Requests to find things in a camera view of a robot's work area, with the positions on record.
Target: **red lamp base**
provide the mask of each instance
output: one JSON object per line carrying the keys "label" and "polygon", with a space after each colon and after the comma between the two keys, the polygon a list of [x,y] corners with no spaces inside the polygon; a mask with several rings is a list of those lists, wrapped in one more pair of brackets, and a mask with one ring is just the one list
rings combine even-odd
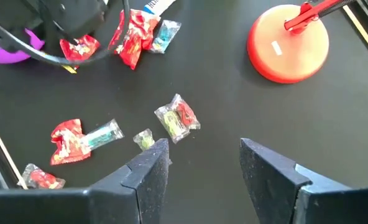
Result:
{"label": "red lamp base", "polygon": [[314,75],[329,50],[329,37],[321,20],[313,21],[299,34],[283,24],[300,13],[300,6],[281,5],[264,12],[254,23],[247,40],[247,53],[255,69],[277,83],[296,83]]}

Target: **black table surface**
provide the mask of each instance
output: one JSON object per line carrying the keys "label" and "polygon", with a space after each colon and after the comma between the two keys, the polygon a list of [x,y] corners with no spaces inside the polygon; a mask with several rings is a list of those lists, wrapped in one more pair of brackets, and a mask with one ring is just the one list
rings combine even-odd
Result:
{"label": "black table surface", "polygon": [[[135,71],[118,56],[77,75],[34,60],[0,66],[0,135],[13,160],[20,170],[37,164],[67,187],[90,185],[140,153],[132,140],[140,131],[168,137],[154,110],[179,93],[202,129],[170,142],[162,223],[258,223],[239,166],[241,137],[344,184],[368,186],[368,50],[334,12],[323,18],[331,45],[316,75],[295,85],[265,80],[247,57],[247,33],[283,3],[301,1],[177,0],[162,17],[182,22],[180,31],[166,54],[143,53]],[[117,20],[98,33],[103,44]],[[50,166],[50,133],[73,118],[86,132],[116,118],[126,137],[83,162]]]}

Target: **red desk lamp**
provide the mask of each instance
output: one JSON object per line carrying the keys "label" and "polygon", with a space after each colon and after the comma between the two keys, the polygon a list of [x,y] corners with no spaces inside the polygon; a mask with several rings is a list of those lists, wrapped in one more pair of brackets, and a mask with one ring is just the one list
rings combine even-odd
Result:
{"label": "red desk lamp", "polygon": [[352,0],[325,0],[316,6],[281,5],[264,12],[254,23],[247,52],[255,69],[278,83],[300,82],[321,67],[329,37],[319,19]]}

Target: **candy wrapper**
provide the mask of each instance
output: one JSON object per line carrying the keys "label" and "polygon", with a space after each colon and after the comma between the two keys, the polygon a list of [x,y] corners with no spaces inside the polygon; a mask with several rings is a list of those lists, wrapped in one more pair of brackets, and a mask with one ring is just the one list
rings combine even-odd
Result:
{"label": "candy wrapper", "polygon": [[152,137],[152,131],[149,128],[134,136],[133,141],[137,143],[143,151],[155,144],[155,140]]}
{"label": "candy wrapper", "polygon": [[52,142],[57,145],[50,164],[58,165],[78,162],[90,157],[90,150],[81,143],[84,136],[79,119],[59,124],[52,132]]}
{"label": "candy wrapper", "polygon": [[152,42],[150,51],[153,53],[164,54],[167,46],[169,46],[181,26],[182,24],[180,22],[164,20],[158,35]]}
{"label": "candy wrapper", "polygon": [[186,103],[182,96],[176,94],[170,104],[172,109],[177,112],[180,121],[190,129],[201,129],[201,123],[196,118],[194,111]]}
{"label": "candy wrapper", "polygon": [[[118,46],[115,54],[119,54],[123,62],[135,69],[140,59],[141,50],[149,50],[151,48],[152,39],[154,38],[154,29],[157,26],[160,17],[149,14],[148,12],[131,9],[130,11],[129,30],[125,36],[122,45]],[[120,23],[117,27],[109,46],[118,41],[123,30],[124,13],[121,12]]]}
{"label": "candy wrapper", "polygon": [[155,114],[175,144],[189,135],[190,129],[180,121],[180,117],[170,105],[161,106],[155,111]]}
{"label": "candy wrapper", "polygon": [[123,132],[117,125],[115,119],[95,129],[81,139],[81,144],[86,146],[85,149],[90,151],[95,150],[111,141],[123,138]]}
{"label": "candy wrapper", "polygon": [[28,187],[35,189],[61,189],[65,185],[64,179],[56,178],[34,164],[27,165],[22,173],[22,178]]}
{"label": "candy wrapper", "polygon": [[93,55],[99,47],[99,42],[89,35],[84,35],[79,39],[75,39],[78,43],[73,45],[69,41],[61,39],[60,46],[64,56],[68,60],[87,60]]}

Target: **red candy wrapper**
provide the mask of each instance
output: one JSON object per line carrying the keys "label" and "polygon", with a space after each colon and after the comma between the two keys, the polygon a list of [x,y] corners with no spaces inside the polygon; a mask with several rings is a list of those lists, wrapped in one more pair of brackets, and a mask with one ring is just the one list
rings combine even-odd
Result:
{"label": "red candy wrapper", "polygon": [[99,42],[87,34],[75,40],[78,43],[77,45],[73,45],[64,39],[60,40],[62,52],[68,60],[87,60],[99,47]]}
{"label": "red candy wrapper", "polygon": [[178,113],[181,122],[190,129],[201,129],[201,123],[196,118],[190,105],[184,101],[182,96],[176,94],[171,103],[172,109]]}
{"label": "red candy wrapper", "polygon": [[35,189],[61,189],[65,184],[64,179],[56,178],[34,164],[27,165],[22,173],[22,178],[28,187]]}
{"label": "red candy wrapper", "polygon": [[89,158],[90,150],[81,143],[83,136],[80,119],[72,119],[59,124],[52,132],[52,142],[57,145],[57,150],[50,164],[65,164]]}
{"label": "red candy wrapper", "polygon": [[[154,39],[154,29],[157,26],[160,17],[149,14],[148,12],[131,9],[130,11],[129,31],[125,36],[123,45],[115,49],[115,54],[119,54],[123,62],[135,69],[139,61],[141,50],[149,50]],[[109,46],[116,43],[121,35],[124,23],[124,13],[121,11],[120,23],[115,34],[112,37]]]}

